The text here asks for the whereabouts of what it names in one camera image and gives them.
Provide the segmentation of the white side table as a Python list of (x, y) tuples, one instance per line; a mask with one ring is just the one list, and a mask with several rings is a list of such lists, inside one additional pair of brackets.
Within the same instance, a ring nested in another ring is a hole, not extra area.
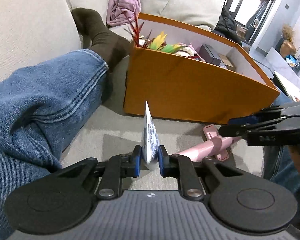
[(300, 89), (287, 80), (280, 73), (274, 71), (271, 79), (276, 87), (278, 87), (287, 97), (294, 102), (300, 102)]

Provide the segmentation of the dark box in bin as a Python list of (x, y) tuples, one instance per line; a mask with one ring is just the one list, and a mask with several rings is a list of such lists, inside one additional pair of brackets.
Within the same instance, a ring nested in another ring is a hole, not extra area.
[(223, 67), (224, 63), (222, 62), (217, 51), (208, 44), (203, 44), (200, 47), (198, 52), (199, 56), (207, 63), (214, 64), (215, 66)]

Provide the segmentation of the orange cardboard box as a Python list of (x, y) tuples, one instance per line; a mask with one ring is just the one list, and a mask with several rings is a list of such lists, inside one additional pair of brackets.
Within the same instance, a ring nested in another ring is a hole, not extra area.
[(268, 107), (279, 91), (237, 43), (198, 27), (164, 17), (139, 14), (140, 35), (166, 35), (166, 42), (208, 44), (235, 70), (134, 45), (130, 51), (123, 110), (157, 118), (226, 124)]

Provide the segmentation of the colourful feather toy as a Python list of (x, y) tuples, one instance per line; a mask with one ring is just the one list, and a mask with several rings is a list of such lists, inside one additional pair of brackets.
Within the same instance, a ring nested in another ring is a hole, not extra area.
[(152, 37), (152, 30), (147, 35), (143, 35), (141, 32), (144, 22), (139, 23), (138, 15), (135, 12), (133, 13), (132, 18), (129, 18), (125, 12), (123, 15), (129, 24), (129, 27), (125, 29), (125, 31), (131, 35), (135, 47), (175, 55), (175, 52), (187, 46), (184, 43), (167, 43), (167, 34), (164, 31), (156, 37)]

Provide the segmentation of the left leg jeans brown sock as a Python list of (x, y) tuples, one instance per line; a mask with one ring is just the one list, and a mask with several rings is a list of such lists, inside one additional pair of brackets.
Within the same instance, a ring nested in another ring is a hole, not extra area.
[(108, 97), (108, 73), (129, 54), (130, 42), (97, 11), (71, 14), (78, 32), (90, 37), (89, 48), (20, 68), (0, 82), (0, 239), (13, 233), (7, 196), (61, 168), (61, 153)]

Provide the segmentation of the pink cloth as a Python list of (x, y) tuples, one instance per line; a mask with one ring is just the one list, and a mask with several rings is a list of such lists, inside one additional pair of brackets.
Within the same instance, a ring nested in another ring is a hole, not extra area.
[(129, 24), (140, 12), (140, 0), (109, 0), (106, 23), (110, 27)]

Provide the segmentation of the white low cabinet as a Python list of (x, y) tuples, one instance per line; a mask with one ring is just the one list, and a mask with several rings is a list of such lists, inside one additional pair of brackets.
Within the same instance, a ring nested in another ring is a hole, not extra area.
[(292, 68), (290, 68), (285, 59), (275, 50), (274, 47), (271, 47), (265, 59), (272, 65), (273, 70), (280, 73), (283, 77), (300, 89), (300, 78), (294, 73)]

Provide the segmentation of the black jacket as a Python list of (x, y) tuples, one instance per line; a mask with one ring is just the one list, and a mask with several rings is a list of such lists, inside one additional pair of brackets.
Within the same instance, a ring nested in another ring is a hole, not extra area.
[(219, 36), (232, 40), (233, 42), (242, 46), (241, 39), (237, 34), (237, 23), (230, 15), (226, 6), (223, 6), (218, 23), (212, 32)]

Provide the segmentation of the leg jeans brown sock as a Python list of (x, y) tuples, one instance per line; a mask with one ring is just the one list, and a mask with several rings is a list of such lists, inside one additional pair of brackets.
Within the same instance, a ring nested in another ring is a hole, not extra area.
[(97, 11), (71, 14), (78, 32), (90, 37), (89, 48), (20, 68), (0, 82), (0, 239), (13, 233), (7, 196), (61, 168), (61, 153), (108, 97), (108, 73), (129, 54), (130, 42)]
[(300, 229), (300, 173), (292, 161), (289, 146), (264, 146), (263, 178), (288, 189), (298, 202), (292, 224)]

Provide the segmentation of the golden bust vase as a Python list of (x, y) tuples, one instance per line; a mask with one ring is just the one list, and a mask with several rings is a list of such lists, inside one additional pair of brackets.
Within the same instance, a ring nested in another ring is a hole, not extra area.
[(294, 30), (288, 25), (284, 24), (282, 27), (282, 37), (277, 43), (276, 51), (285, 59), (288, 55), (295, 55), (296, 48), (293, 43)]

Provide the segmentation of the pink selfie stick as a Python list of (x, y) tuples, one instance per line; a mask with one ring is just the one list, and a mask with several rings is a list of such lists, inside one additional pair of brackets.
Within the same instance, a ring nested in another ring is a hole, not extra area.
[(241, 137), (220, 136), (215, 125), (207, 125), (203, 127), (203, 132), (207, 139), (205, 142), (173, 155), (186, 156), (194, 162), (199, 162), (203, 158), (207, 157), (213, 157), (218, 161), (226, 161), (229, 158), (229, 154), (226, 149), (241, 140)]

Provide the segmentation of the white blue printed card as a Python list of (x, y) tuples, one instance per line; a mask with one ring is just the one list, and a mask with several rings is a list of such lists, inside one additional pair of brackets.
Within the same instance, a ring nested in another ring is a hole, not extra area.
[(142, 158), (144, 165), (149, 169), (155, 169), (158, 163), (159, 137), (154, 125), (148, 102), (145, 102), (145, 115), (143, 119), (142, 133)]

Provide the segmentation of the white pink crochet bunny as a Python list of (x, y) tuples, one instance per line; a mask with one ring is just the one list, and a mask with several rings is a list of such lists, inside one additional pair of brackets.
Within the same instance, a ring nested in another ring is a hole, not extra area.
[(185, 46), (184, 48), (181, 48), (180, 50), (175, 52), (175, 55), (188, 57), (198, 61), (204, 61), (192, 46)]

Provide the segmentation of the small brown cardboard box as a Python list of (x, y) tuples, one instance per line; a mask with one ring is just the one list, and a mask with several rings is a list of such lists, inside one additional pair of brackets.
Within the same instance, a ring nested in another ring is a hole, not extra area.
[(236, 71), (236, 66), (230, 61), (230, 59), (222, 54), (218, 54), (218, 56), (220, 57), (222, 64), (230, 71), (235, 72)]

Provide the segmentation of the beige cushion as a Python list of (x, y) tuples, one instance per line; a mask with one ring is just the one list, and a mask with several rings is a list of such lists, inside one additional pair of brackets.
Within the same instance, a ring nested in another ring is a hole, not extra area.
[(141, 12), (212, 31), (225, 0), (140, 0)]

